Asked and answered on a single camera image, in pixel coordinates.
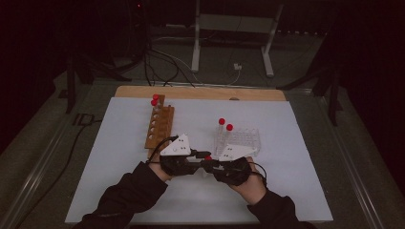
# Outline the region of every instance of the white plastic part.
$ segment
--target white plastic part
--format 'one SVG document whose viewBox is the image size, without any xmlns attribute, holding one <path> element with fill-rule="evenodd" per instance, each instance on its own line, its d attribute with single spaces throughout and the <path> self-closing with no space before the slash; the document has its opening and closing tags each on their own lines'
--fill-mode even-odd
<svg viewBox="0 0 405 229">
<path fill-rule="evenodd" d="M 243 156 L 253 156 L 256 151 L 256 147 L 228 144 L 220 155 L 219 161 L 232 161 Z"/>
<path fill-rule="evenodd" d="M 191 154 L 188 136 L 183 134 L 179 136 L 170 145 L 160 151 L 162 156 L 188 156 Z"/>
</svg>

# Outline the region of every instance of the hand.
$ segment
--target hand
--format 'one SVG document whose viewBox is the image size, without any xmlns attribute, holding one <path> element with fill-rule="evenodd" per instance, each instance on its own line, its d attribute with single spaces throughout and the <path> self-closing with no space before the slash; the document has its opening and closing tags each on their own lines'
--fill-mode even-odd
<svg viewBox="0 0 405 229">
<path fill-rule="evenodd" d="M 252 157 L 249 156 L 246 159 L 247 162 L 249 162 L 252 171 L 258 173 L 253 164 Z M 250 175 L 245 183 L 239 186 L 229 185 L 229 187 L 239 193 L 250 205 L 254 205 L 259 202 L 259 200 L 262 199 L 266 193 L 266 187 L 262 181 L 262 177 L 254 174 Z"/>
<path fill-rule="evenodd" d="M 161 181 L 166 182 L 167 180 L 171 180 L 173 177 L 167 175 L 160 167 L 160 154 L 156 154 L 153 158 L 150 158 L 149 168 L 158 176 Z"/>
</svg>

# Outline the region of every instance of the white paper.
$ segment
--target white paper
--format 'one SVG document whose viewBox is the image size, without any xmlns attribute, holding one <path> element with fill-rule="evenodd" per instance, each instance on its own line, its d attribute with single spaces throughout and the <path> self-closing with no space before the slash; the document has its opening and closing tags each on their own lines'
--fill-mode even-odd
<svg viewBox="0 0 405 229">
<path fill-rule="evenodd" d="M 285 101 L 167 99 L 175 107 L 172 135 L 188 134 L 198 151 L 214 150 L 218 119 L 235 127 L 259 129 L 261 151 L 255 162 L 267 172 L 267 187 L 290 196 L 300 220 L 332 220 L 318 176 Z M 152 107 L 147 98 L 112 98 L 89 156 L 66 222 L 76 223 L 92 213 L 105 189 L 145 161 L 144 142 Z M 257 219 L 245 201 L 226 184 L 200 169 L 193 176 L 175 177 L 158 203 L 136 214 L 132 223 L 247 223 Z"/>
</svg>

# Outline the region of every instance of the gray floor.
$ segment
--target gray floor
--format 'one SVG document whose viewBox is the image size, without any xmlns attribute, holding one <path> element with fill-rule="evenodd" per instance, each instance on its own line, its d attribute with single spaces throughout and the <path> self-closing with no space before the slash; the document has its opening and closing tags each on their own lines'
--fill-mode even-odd
<svg viewBox="0 0 405 229">
<path fill-rule="evenodd" d="M 200 72 L 193 75 L 179 62 L 186 76 L 197 86 L 260 87 L 282 86 L 305 74 L 310 61 L 322 43 L 322 38 L 309 35 L 277 35 L 270 57 L 276 72 L 274 78 L 265 76 L 259 46 L 202 47 Z M 160 39 L 153 48 L 191 64 L 193 43 L 190 39 Z M 233 63 L 243 68 L 238 80 Z M 174 74 L 170 64 L 151 57 L 155 73 L 164 79 Z M 126 83 L 146 85 L 143 66 L 124 74 L 133 79 Z M 102 75 L 94 85 L 78 85 L 78 102 L 73 114 L 65 113 L 66 100 L 57 98 L 66 88 L 66 74 L 55 80 L 56 93 L 48 99 L 30 123 L 21 131 L 9 148 L 0 156 L 0 215 L 12 207 L 25 179 L 43 153 L 54 152 L 43 177 L 33 186 L 36 192 L 27 196 L 30 208 L 55 180 L 68 159 L 80 127 L 71 123 L 76 113 L 104 116 L 109 99 L 122 83 Z M 318 228 L 403 228 L 405 202 L 373 145 L 373 141 L 353 108 L 344 89 L 339 102 L 343 111 L 337 113 L 338 127 L 326 118 L 327 97 L 313 97 L 310 88 L 314 81 L 286 92 L 296 114 L 309 154 L 324 188 L 334 221 L 317 223 Z M 179 75 L 172 85 L 184 85 Z M 70 228 L 64 223 L 76 185 L 92 149 L 99 124 L 88 127 L 78 139 L 72 161 L 55 187 L 33 209 L 20 228 Z M 149 226 L 148 228 L 250 228 L 254 226 Z"/>
</svg>

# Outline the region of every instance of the black cable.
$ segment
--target black cable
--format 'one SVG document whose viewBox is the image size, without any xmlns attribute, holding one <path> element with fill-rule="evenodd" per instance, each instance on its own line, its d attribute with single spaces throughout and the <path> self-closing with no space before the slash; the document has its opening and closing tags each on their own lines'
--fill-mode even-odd
<svg viewBox="0 0 405 229">
<path fill-rule="evenodd" d="M 180 71 L 180 73 L 184 76 L 185 80 L 186 80 L 193 88 L 196 87 L 196 86 L 194 86 L 194 84 L 188 79 L 188 77 L 185 76 L 185 73 L 182 71 L 182 69 L 179 67 L 179 65 L 176 63 L 176 61 L 174 60 L 174 58 L 173 58 L 172 56 L 170 56 L 169 54 L 166 54 L 166 53 L 164 53 L 164 52 L 159 52 L 159 51 L 156 51 L 156 50 L 151 50 L 151 51 L 152 51 L 152 52 L 159 53 L 159 54 L 161 54 L 161 55 L 164 55 L 164 56 L 167 56 L 168 58 L 170 58 L 170 59 L 176 64 L 177 68 L 179 68 L 179 71 Z"/>
<path fill-rule="evenodd" d="M 176 67 L 176 73 L 175 73 L 172 77 L 170 77 L 169 79 L 163 80 L 163 81 L 164 81 L 163 87 L 166 86 L 166 84 L 170 85 L 169 82 L 172 81 L 173 79 L 175 79 L 175 78 L 178 76 L 179 71 L 180 71 L 180 68 L 179 68 L 179 66 L 177 65 L 177 63 L 176 63 L 173 59 L 171 59 L 172 61 L 169 61 L 169 60 L 164 59 L 164 58 L 162 58 L 162 57 L 160 57 L 160 56 L 153 55 L 153 54 L 151 54 L 151 53 L 148 53 L 148 54 L 151 55 L 151 56 L 153 56 L 153 57 L 155 57 L 155 58 L 157 58 L 157 59 L 166 61 L 166 62 L 168 62 L 169 64 L 171 64 L 171 65 L 173 65 L 173 66 Z"/>
<path fill-rule="evenodd" d="M 252 171 L 252 172 L 250 172 L 250 174 L 261 177 L 263 184 L 265 185 L 265 187 L 267 187 L 267 179 L 266 179 L 266 177 L 263 177 L 263 175 L 261 173 Z"/>
<path fill-rule="evenodd" d="M 288 67 L 290 64 L 294 63 L 295 61 L 299 60 L 301 57 L 303 57 L 315 44 L 317 37 L 315 36 L 315 38 L 313 38 L 311 44 L 309 45 L 309 47 L 304 50 L 301 54 L 295 56 L 294 58 L 292 58 L 287 64 L 285 64 L 284 66 L 278 68 L 277 70 L 274 71 L 274 75 L 276 75 L 279 71 L 281 71 L 282 69 L 284 69 L 285 67 Z"/>
<path fill-rule="evenodd" d="M 167 138 L 165 138 L 164 140 L 162 140 L 161 142 L 159 142 L 159 144 L 156 146 L 155 150 L 152 152 L 152 155 L 146 160 L 146 164 L 149 163 L 155 163 L 153 161 L 151 161 L 153 159 L 153 157 L 155 156 L 155 154 L 158 152 L 159 148 L 166 142 L 166 141 L 174 141 L 177 138 L 179 138 L 177 135 L 176 136 L 169 136 Z"/>
<path fill-rule="evenodd" d="M 151 81 L 149 80 L 149 77 L 148 77 L 148 69 L 147 69 L 147 63 L 146 63 L 146 55 L 143 56 L 143 69 L 145 70 L 145 78 L 146 78 L 146 81 L 148 82 L 149 86 L 152 86 Z"/>
<path fill-rule="evenodd" d="M 69 152 L 69 156 L 68 156 L 68 160 L 65 163 L 65 166 L 63 167 L 63 169 L 60 171 L 59 175 L 56 177 L 56 179 L 53 181 L 53 183 L 51 184 L 51 186 L 45 191 L 45 193 L 36 201 L 36 203 L 27 211 L 26 215 L 20 219 L 20 222 L 15 226 L 15 229 L 19 228 L 21 226 L 21 224 L 25 221 L 25 219 L 27 218 L 27 216 L 30 215 L 30 213 L 33 211 L 33 209 L 35 209 L 35 207 L 43 200 L 43 198 L 52 190 L 52 188 L 55 186 L 55 184 L 60 180 L 60 178 L 63 176 L 63 174 L 65 173 L 66 169 L 68 168 L 71 159 L 72 159 L 72 155 L 74 153 L 75 150 L 75 145 L 77 143 L 77 140 L 80 136 L 80 134 L 83 132 L 83 130 L 88 127 L 93 125 L 94 123 L 97 122 L 101 122 L 102 120 L 95 120 L 93 122 L 87 123 L 86 125 L 84 125 L 80 131 L 77 133 L 76 137 L 75 137 L 75 141 L 74 144 L 72 145 L 71 151 Z"/>
<path fill-rule="evenodd" d="M 155 84 L 156 84 L 156 80 L 155 80 L 155 77 L 157 78 L 157 79 L 159 79 L 159 80 L 161 80 L 161 81 L 167 81 L 167 80 L 164 80 L 163 78 L 161 78 L 158 74 L 156 74 L 156 72 L 155 72 L 155 69 L 152 67 L 152 65 L 150 64 L 150 53 L 147 53 L 148 54 L 148 59 L 149 59 L 149 63 L 146 63 L 146 65 L 147 65 L 147 67 L 149 67 L 149 69 L 152 71 L 152 80 L 153 80 L 153 84 L 151 85 L 151 86 L 155 86 Z"/>
<path fill-rule="evenodd" d="M 263 168 L 263 166 L 262 165 L 260 165 L 260 164 L 258 164 L 258 163 L 255 163 L 255 162 L 249 162 L 249 164 L 254 164 L 254 165 L 257 165 L 257 166 L 259 166 L 262 170 L 263 170 L 263 173 L 265 173 L 265 179 L 267 179 L 267 173 L 266 173 L 266 170 L 265 170 L 265 168 Z"/>
<path fill-rule="evenodd" d="M 241 61 L 242 65 L 244 65 L 244 63 L 247 64 L 247 65 L 250 65 L 251 68 L 253 68 L 253 70 L 256 72 L 256 74 L 259 75 L 262 78 L 262 80 L 263 80 L 263 82 L 265 82 L 266 86 L 269 87 L 268 81 L 272 82 L 274 77 L 266 77 L 266 76 L 264 76 L 263 73 L 261 73 L 261 72 L 259 72 L 259 70 L 257 70 L 257 68 L 256 68 L 256 66 L 254 66 L 254 64 L 250 63 L 249 61 L 247 61 L 245 59 Z"/>
</svg>

